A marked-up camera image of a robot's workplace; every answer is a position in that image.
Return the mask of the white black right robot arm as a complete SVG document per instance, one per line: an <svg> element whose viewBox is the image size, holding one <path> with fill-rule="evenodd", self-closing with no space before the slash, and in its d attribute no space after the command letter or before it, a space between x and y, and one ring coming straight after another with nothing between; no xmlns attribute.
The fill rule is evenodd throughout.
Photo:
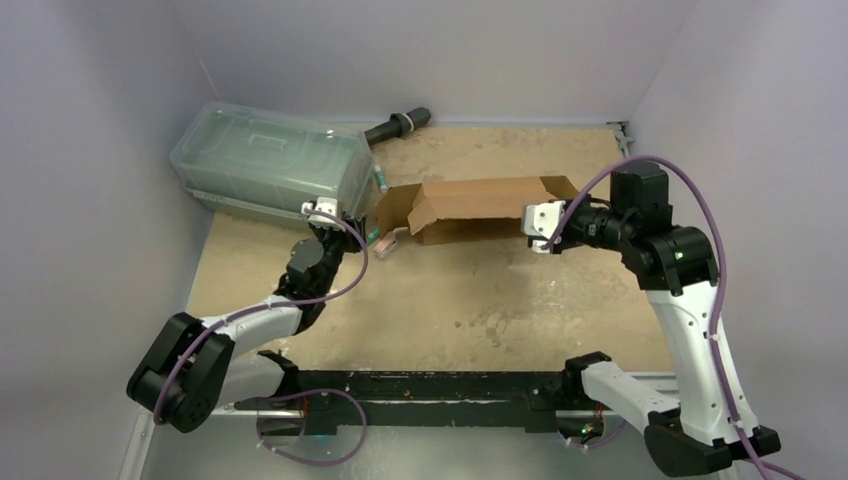
<svg viewBox="0 0 848 480"><path fill-rule="evenodd" d="M534 250L559 254L588 246L620 255L664 332L678 385L676 397L660 394L596 353L568 363L561 392L573 406L595 400L620 414L642 433L652 460L669 477L706 475L744 461L772 479L779 469L766 456L779 451L780 439L749 406L723 326L723 239L698 188L692 195L707 229L673 222L669 178L680 174L668 160L629 157L601 171L610 183L602 206L583 189L526 208L523 228Z"/></svg>

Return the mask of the brown cardboard box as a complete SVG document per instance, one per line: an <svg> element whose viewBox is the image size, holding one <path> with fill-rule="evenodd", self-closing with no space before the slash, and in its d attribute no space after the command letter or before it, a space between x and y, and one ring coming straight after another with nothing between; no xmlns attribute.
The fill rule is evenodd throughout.
<svg viewBox="0 0 848 480"><path fill-rule="evenodd" d="M426 181L390 187L376 223L383 235L405 228L422 245L521 238L526 206L577 194L564 175Z"/></svg>

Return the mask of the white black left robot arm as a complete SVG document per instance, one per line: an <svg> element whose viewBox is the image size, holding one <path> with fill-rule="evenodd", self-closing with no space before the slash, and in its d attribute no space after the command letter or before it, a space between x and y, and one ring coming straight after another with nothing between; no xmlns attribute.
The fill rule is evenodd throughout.
<svg viewBox="0 0 848 480"><path fill-rule="evenodd" d="M277 288L241 310L197 318L172 315L130 376L126 394L149 410L158 425L181 433L197 429L227 404L227 380L237 378L239 356L272 340L297 335L320 317L334 295L330 289L347 253L366 254L364 216L312 226L298 242Z"/></svg>

